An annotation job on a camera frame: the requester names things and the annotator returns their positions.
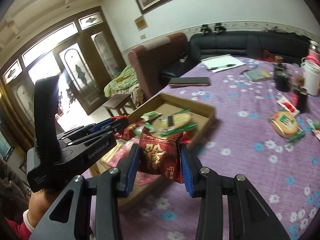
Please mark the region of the red sleeve forearm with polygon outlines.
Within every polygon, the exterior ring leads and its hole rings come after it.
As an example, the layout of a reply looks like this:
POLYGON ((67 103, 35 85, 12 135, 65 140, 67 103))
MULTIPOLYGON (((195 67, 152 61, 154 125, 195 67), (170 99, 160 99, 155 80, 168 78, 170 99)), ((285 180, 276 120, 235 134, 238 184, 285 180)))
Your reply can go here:
POLYGON ((29 210, 24 211, 23 222, 21 224, 17 224, 7 218, 5 220, 13 230, 14 234, 21 240, 28 240, 34 231, 34 227, 29 221, 29 210))

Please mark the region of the person's left hand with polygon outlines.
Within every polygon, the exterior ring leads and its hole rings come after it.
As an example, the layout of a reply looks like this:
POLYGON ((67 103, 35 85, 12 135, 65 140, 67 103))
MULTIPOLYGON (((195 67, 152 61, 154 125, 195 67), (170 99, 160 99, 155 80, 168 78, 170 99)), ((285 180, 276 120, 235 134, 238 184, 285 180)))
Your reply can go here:
POLYGON ((48 193, 44 190, 31 193, 27 217, 33 228, 37 226, 58 196, 59 193, 48 193))

